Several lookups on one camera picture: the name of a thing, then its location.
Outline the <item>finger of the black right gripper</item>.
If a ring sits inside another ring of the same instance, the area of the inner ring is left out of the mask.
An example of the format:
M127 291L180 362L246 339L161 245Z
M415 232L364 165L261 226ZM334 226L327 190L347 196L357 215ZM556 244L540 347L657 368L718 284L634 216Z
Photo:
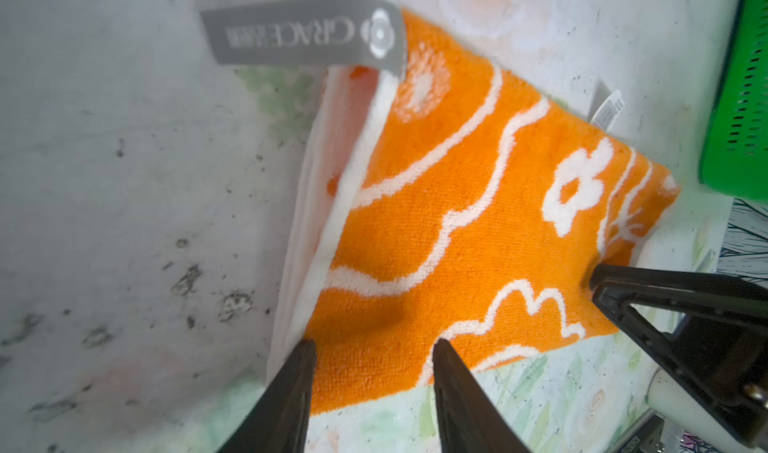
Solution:
M767 444L767 290L715 274L600 264L592 301L737 442Z

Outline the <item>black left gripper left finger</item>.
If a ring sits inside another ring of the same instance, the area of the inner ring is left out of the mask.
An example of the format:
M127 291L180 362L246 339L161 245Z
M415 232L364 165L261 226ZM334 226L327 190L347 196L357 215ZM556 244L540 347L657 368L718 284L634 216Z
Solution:
M302 340L220 453L305 450L317 362L312 340Z

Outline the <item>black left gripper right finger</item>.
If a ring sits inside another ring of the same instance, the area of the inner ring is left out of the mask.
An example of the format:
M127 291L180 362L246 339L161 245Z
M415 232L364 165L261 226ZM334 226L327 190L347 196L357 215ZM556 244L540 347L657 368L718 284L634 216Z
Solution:
M448 340L436 342L432 360L443 452L529 452Z

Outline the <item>orange white towel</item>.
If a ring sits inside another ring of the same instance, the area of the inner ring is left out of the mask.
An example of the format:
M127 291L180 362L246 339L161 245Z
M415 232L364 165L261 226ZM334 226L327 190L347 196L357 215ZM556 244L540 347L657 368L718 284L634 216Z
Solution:
M588 279L628 265L671 172L438 26L404 15L403 78L330 68L302 166L267 363L314 342L313 413L608 335Z

